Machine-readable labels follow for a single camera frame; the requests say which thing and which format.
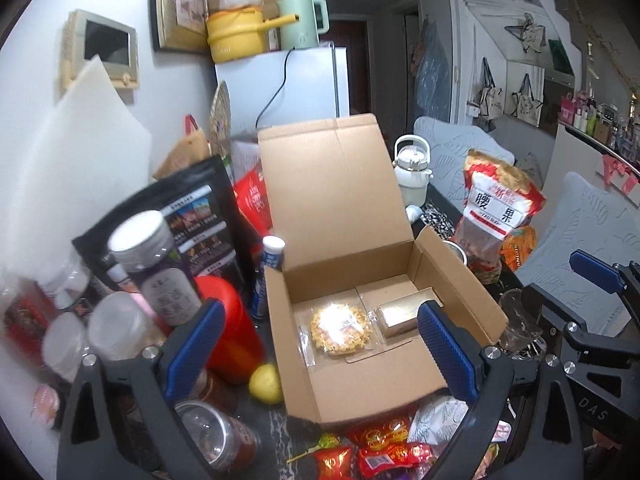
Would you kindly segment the small gold box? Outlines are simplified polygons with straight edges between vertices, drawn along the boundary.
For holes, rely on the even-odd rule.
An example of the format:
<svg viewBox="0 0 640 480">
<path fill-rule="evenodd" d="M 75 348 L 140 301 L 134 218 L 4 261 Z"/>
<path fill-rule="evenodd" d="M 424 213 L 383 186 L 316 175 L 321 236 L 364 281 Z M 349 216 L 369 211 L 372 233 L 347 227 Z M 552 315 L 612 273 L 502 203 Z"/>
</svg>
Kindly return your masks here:
<svg viewBox="0 0 640 480">
<path fill-rule="evenodd" d="M 418 326 L 419 308 L 427 301 L 434 301 L 442 307 L 439 296 L 431 287 L 387 301 L 377 307 L 374 313 L 382 336 L 390 339 L 415 330 Z"/>
</svg>

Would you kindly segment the silver white snack pouch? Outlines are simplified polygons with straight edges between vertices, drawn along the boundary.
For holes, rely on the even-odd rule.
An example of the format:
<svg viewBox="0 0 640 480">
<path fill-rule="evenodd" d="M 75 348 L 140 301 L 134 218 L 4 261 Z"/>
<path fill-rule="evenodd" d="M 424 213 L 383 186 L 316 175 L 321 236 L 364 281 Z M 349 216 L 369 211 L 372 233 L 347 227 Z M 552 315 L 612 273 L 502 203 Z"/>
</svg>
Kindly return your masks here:
<svg viewBox="0 0 640 480">
<path fill-rule="evenodd" d="M 413 416 L 408 442 L 424 443 L 434 451 L 442 452 L 468 411 L 468 404 L 454 396 L 428 396 Z"/>
</svg>

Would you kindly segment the red yellow snack packet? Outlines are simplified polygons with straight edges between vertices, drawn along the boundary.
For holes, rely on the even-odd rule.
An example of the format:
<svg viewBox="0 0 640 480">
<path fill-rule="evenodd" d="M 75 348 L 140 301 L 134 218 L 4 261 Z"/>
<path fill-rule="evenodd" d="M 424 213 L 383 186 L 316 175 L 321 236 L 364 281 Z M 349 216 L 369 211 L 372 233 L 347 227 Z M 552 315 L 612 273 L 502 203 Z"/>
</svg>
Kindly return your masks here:
<svg viewBox="0 0 640 480">
<path fill-rule="evenodd" d="M 382 451 L 390 444 L 407 442 L 410 426 L 409 416 L 390 416 L 352 427 L 346 432 L 346 437 L 358 448 Z"/>
</svg>

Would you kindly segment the round yellow snack pack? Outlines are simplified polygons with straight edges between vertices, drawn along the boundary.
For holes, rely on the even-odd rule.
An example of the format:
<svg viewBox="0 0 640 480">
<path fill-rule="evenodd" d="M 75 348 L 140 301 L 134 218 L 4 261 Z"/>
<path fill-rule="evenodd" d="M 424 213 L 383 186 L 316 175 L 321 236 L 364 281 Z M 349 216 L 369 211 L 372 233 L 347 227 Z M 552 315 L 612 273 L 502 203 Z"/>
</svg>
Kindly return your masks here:
<svg viewBox="0 0 640 480">
<path fill-rule="evenodd" d="M 375 315 L 360 298 L 311 301 L 296 313 L 296 326 L 306 367 L 352 364 L 384 349 Z"/>
</svg>

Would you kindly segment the red candy packet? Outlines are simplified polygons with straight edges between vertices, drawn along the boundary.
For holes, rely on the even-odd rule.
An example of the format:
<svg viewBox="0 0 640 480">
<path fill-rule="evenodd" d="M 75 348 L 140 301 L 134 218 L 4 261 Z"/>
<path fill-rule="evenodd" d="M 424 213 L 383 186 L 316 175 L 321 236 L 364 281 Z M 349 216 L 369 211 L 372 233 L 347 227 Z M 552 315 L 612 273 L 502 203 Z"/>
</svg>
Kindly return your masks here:
<svg viewBox="0 0 640 480">
<path fill-rule="evenodd" d="M 314 452 L 318 480 L 352 480 L 352 449 L 348 446 Z"/>
</svg>

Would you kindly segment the red cylindrical canister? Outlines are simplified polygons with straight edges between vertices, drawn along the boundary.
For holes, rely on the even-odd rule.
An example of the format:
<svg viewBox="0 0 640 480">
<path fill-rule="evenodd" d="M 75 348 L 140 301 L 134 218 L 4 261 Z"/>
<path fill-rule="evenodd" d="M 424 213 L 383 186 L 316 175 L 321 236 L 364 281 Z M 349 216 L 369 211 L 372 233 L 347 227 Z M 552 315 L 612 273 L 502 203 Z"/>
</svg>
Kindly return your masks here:
<svg viewBox="0 0 640 480">
<path fill-rule="evenodd" d="M 195 278 L 204 299 L 217 299 L 224 306 L 224 329 L 206 367 L 229 385 L 243 385 L 265 362 L 265 348 L 252 318 L 234 287 L 219 276 Z"/>
</svg>

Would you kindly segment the clear glass cup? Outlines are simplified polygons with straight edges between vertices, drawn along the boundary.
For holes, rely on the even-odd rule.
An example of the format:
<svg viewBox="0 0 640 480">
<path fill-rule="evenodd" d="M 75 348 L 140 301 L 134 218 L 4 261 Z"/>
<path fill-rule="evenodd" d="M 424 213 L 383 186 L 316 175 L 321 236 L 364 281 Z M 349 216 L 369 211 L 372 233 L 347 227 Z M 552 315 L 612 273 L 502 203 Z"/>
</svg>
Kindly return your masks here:
<svg viewBox="0 0 640 480">
<path fill-rule="evenodd" d="M 540 361 L 547 352 L 542 329 L 524 309 L 521 289 L 510 289 L 502 294 L 499 306 L 508 324 L 499 339 L 499 347 L 514 360 Z"/>
</svg>

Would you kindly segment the yellow-green pear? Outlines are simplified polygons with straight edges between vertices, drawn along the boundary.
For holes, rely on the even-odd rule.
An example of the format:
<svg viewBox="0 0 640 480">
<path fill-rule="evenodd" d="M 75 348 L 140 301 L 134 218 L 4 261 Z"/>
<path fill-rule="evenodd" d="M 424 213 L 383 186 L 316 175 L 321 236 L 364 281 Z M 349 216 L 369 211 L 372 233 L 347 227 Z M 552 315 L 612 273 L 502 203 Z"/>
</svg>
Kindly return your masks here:
<svg viewBox="0 0 640 480">
<path fill-rule="evenodd" d="M 258 366 L 250 376 L 248 391 L 254 399 L 263 404 L 282 403 L 283 392 L 277 367 L 271 363 Z"/>
</svg>

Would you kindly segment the tall jar dark contents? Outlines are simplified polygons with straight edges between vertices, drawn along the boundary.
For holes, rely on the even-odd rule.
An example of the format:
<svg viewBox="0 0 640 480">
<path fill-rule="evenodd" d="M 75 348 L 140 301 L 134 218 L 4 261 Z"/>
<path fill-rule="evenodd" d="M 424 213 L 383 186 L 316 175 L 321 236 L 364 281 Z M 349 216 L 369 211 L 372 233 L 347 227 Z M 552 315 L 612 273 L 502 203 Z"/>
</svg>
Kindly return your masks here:
<svg viewBox="0 0 640 480">
<path fill-rule="evenodd" d="M 135 358 L 146 347 L 161 347 L 166 336 L 142 309 L 137 295 L 114 292 L 91 313 L 88 339 L 103 359 L 123 361 Z"/>
</svg>

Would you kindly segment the black printed pouch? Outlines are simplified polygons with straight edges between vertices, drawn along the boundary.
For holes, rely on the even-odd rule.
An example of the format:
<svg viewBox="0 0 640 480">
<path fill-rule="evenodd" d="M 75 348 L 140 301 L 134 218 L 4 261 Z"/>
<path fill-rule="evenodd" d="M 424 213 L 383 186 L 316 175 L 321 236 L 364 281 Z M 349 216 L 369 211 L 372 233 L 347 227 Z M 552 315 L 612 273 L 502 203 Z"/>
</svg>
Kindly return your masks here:
<svg viewBox="0 0 640 480">
<path fill-rule="evenodd" d="M 234 287 L 244 304 L 250 303 L 255 267 L 248 226 L 220 156 L 142 188 L 72 240 L 92 273 L 111 288 L 119 290 L 120 286 L 107 274 L 116 264 L 107 248 L 108 238 L 122 222 L 146 210 L 163 214 L 193 276 L 219 276 Z"/>
</svg>

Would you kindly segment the blue white tube bottle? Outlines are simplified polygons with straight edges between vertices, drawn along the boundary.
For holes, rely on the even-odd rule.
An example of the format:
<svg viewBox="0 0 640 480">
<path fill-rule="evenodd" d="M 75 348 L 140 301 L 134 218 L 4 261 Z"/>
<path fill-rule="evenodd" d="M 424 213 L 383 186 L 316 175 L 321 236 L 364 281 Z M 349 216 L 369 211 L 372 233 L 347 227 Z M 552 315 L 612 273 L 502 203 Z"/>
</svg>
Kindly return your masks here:
<svg viewBox="0 0 640 480">
<path fill-rule="evenodd" d="M 271 270 L 280 271 L 285 250 L 285 240 L 275 235 L 262 239 L 262 258 L 258 266 L 255 289 L 250 303 L 250 315 L 262 320 L 268 315 L 267 276 Z"/>
</svg>

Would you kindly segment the white lid labelled bottle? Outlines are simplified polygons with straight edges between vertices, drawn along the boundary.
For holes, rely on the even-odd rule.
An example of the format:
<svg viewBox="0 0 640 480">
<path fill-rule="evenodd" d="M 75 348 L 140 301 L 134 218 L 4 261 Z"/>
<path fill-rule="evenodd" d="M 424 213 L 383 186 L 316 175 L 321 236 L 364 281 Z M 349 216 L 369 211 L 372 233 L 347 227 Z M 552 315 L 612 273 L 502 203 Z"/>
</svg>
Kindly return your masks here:
<svg viewBox="0 0 640 480">
<path fill-rule="evenodd" d="M 186 324 L 202 300 L 162 213 L 146 210 L 114 229 L 107 248 L 165 324 Z"/>
</svg>

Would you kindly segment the open cardboard box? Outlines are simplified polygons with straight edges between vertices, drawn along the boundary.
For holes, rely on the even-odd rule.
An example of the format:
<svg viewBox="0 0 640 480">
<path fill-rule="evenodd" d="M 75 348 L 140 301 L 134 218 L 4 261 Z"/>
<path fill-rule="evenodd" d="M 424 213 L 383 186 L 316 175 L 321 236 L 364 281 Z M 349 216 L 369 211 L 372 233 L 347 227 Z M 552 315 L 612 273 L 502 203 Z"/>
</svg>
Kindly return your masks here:
<svg viewBox="0 0 640 480">
<path fill-rule="evenodd" d="M 271 127 L 258 134 L 273 231 L 285 240 L 267 276 L 271 333 L 288 414 L 337 427 L 397 411 L 445 387 L 419 333 L 384 339 L 356 363 L 306 367 L 296 313 L 360 298 L 368 312 L 431 287 L 442 310 L 484 346 L 506 316 L 431 228 L 413 232 L 371 114 Z"/>
</svg>

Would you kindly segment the large cashew nut bag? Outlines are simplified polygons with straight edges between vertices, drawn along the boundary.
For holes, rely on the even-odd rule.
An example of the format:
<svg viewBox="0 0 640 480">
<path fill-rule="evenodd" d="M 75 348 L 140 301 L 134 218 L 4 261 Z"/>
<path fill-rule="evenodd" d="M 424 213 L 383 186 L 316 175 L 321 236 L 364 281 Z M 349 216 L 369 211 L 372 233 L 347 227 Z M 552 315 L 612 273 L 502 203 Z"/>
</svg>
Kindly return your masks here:
<svg viewBox="0 0 640 480">
<path fill-rule="evenodd" d="M 479 150 L 466 155 L 463 177 L 466 196 L 452 241 L 478 280 L 495 284 L 502 243 L 544 208 L 546 198 L 523 170 Z"/>
</svg>

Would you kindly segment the tall jar brown contents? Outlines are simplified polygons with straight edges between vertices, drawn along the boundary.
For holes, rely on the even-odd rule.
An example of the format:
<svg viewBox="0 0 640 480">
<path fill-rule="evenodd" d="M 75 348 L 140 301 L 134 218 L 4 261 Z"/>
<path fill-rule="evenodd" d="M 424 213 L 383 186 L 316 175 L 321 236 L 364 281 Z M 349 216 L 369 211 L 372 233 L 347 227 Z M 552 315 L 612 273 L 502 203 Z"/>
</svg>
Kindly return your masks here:
<svg viewBox="0 0 640 480">
<path fill-rule="evenodd" d="M 49 325 L 42 340 L 41 355 L 53 373 L 72 384 L 89 348 L 87 326 L 76 315 L 66 312 Z"/>
</svg>

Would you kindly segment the red gift bag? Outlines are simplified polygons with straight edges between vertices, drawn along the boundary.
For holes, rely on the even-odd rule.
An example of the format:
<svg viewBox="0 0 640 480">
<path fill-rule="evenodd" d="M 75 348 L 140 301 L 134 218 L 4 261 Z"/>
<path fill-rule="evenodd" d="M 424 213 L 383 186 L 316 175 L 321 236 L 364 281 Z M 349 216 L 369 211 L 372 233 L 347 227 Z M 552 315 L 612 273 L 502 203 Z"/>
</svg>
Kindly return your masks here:
<svg viewBox="0 0 640 480">
<path fill-rule="evenodd" d="M 266 182 L 262 168 L 256 165 L 233 185 L 236 206 L 243 221 L 250 251 L 257 252 L 262 239 L 272 229 Z"/>
</svg>

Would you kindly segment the green yellow lollipop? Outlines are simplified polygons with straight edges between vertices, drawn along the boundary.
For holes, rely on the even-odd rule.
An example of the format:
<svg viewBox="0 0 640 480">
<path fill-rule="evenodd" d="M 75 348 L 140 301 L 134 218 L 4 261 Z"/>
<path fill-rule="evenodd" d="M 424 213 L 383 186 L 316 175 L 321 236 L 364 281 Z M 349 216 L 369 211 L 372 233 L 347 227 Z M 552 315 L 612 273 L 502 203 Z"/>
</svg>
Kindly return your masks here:
<svg viewBox="0 0 640 480">
<path fill-rule="evenodd" d="M 292 464 L 294 462 L 297 462 L 303 457 L 314 454 L 315 452 L 318 452 L 321 450 L 328 450 L 329 448 L 337 448 L 340 445 L 341 445 L 340 436 L 338 436 L 337 434 L 331 434 L 330 432 L 326 432 L 325 434 L 322 434 L 320 436 L 318 442 L 315 445 L 311 446 L 310 448 L 307 448 L 306 451 L 304 452 L 301 452 L 297 455 L 294 455 L 288 458 L 286 460 L 286 463 Z"/>
</svg>

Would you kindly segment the tall jar red label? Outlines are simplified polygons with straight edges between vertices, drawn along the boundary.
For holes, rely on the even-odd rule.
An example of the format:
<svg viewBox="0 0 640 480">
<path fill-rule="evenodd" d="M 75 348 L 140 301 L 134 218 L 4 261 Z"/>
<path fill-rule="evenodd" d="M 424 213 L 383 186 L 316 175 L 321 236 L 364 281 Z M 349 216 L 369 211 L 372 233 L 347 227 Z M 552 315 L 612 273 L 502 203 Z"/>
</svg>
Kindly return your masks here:
<svg viewBox="0 0 640 480">
<path fill-rule="evenodd" d="M 91 309 L 83 296 L 59 308 L 35 282 L 1 268 L 1 335 L 35 366 L 44 365 L 41 347 L 49 325 L 66 312 L 85 323 Z"/>
</svg>

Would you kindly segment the white small kettle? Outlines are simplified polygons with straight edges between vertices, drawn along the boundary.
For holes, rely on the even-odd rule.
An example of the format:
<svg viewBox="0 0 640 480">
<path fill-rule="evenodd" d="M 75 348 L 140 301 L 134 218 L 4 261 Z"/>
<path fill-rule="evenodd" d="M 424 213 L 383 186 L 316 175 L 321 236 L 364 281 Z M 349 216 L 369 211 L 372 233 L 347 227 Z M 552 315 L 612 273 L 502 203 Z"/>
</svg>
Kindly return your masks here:
<svg viewBox="0 0 640 480">
<path fill-rule="evenodd" d="M 405 206 L 422 207 L 433 175 L 430 144 L 415 134 L 400 136 L 394 145 L 393 166 Z"/>
</svg>

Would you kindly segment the white foam board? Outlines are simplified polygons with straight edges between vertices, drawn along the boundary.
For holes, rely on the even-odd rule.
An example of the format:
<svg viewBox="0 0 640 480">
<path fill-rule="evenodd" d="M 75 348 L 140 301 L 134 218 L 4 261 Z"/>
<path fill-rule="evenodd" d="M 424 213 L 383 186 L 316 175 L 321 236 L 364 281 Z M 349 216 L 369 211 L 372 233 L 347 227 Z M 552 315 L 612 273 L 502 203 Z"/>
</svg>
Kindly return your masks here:
<svg viewBox="0 0 640 480">
<path fill-rule="evenodd" d="M 152 136 L 93 58 L 38 133 L 9 206 L 4 261 L 34 276 L 150 180 Z"/>
</svg>

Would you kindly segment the white mini fridge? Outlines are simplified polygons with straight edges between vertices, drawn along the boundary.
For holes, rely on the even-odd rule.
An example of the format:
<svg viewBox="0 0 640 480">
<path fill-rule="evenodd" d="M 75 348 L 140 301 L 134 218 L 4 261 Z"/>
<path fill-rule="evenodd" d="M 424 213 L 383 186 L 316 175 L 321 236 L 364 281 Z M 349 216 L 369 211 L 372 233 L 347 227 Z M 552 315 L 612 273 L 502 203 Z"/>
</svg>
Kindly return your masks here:
<svg viewBox="0 0 640 480">
<path fill-rule="evenodd" d="M 252 136 L 273 126 L 347 117 L 347 50 L 328 44 L 276 51 L 215 66 L 228 87 L 230 134 Z"/>
</svg>

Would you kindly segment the yellow pot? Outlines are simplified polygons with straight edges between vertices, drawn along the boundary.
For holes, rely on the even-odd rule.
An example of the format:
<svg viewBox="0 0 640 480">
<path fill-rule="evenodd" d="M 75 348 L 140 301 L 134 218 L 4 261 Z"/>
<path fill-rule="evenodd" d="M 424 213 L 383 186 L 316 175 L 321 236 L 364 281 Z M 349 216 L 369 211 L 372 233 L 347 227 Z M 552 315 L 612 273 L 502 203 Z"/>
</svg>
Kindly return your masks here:
<svg viewBox="0 0 640 480">
<path fill-rule="evenodd" d="M 215 64 L 224 64 L 266 53 L 268 32 L 298 21 L 297 14 L 265 20 L 260 6 L 242 6 L 210 14 L 206 29 L 212 59 Z"/>
</svg>

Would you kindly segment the light green electric kettle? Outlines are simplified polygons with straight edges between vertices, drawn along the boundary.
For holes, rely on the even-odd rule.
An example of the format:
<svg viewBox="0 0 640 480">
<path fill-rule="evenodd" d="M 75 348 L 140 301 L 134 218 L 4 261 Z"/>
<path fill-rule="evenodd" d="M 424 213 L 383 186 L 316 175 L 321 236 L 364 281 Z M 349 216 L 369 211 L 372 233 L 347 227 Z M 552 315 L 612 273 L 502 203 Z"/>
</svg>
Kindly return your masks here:
<svg viewBox="0 0 640 480">
<path fill-rule="evenodd" d="M 280 28 L 283 50 L 318 48 L 320 36 L 330 29 L 326 0 L 278 0 L 280 16 L 294 14 L 297 21 Z"/>
</svg>

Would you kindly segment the framed picture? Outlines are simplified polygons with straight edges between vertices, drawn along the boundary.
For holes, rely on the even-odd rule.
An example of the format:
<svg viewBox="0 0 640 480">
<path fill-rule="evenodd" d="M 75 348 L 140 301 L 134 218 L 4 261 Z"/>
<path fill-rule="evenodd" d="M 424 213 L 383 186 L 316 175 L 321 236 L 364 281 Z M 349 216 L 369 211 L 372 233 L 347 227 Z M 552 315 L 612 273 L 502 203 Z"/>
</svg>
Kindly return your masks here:
<svg viewBox="0 0 640 480">
<path fill-rule="evenodd" d="M 204 54 L 208 0 L 149 0 L 155 51 Z"/>
</svg>

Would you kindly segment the wall intercom panel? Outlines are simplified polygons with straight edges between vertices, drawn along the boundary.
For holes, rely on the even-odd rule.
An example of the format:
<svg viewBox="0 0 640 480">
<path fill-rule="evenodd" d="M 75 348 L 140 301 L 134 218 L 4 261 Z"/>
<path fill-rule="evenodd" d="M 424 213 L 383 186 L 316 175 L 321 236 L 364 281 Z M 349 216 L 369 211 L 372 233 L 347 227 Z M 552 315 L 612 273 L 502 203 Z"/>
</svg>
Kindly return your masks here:
<svg viewBox="0 0 640 480">
<path fill-rule="evenodd" d="M 63 29 L 61 84 L 69 89 L 85 65 L 99 58 L 116 89 L 139 88 L 138 36 L 134 28 L 77 9 Z"/>
</svg>

